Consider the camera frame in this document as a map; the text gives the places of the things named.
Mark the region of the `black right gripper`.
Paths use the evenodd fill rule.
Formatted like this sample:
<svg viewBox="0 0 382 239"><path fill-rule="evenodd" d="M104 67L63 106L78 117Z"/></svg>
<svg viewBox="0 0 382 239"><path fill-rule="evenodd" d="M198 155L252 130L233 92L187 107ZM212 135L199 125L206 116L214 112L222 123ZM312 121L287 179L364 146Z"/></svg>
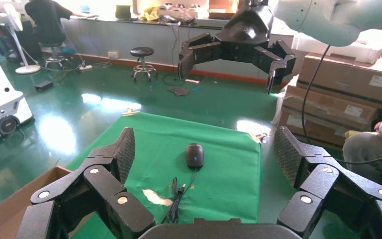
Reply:
<svg viewBox="0 0 382 239"><path fill-rule="evenodd" d="M215 37L204 33L181 44L178 77L184 79L196 64L218 59L253 62L268 74L266 93L280 85L292 73L296 55L283 41L277 40L270 47L269 40L274 16L266 3L250 1L239 8Z"/></svg>

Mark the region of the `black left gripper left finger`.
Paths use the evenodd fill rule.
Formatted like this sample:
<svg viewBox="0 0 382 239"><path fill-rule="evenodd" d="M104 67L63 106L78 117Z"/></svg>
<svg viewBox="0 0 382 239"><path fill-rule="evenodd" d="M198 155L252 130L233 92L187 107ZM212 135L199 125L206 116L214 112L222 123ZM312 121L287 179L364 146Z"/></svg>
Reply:
<svg viewBox="0 0 382 239"><path fill-rule="evenodd" d="M33 193L16 237L67 239L85 217L97 214L116 238L139 238L155 217L127 191L134 159L134 130L126 127L114 143L94 148L78 169Z"/></svg>

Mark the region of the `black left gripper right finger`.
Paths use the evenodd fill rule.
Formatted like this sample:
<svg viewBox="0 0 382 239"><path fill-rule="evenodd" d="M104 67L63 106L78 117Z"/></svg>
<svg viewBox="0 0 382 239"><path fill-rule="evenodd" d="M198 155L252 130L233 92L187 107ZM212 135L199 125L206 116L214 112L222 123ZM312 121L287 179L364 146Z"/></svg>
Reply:
<svg viewBox="0 0 382 239"><path fill-rule="evenodd" d="M284 126L274 153L296 193L278 224L300 238L311 236L324 211L336 214L363 239L382 239L382 185L345 169L325 149L299 141Z"/></svg>

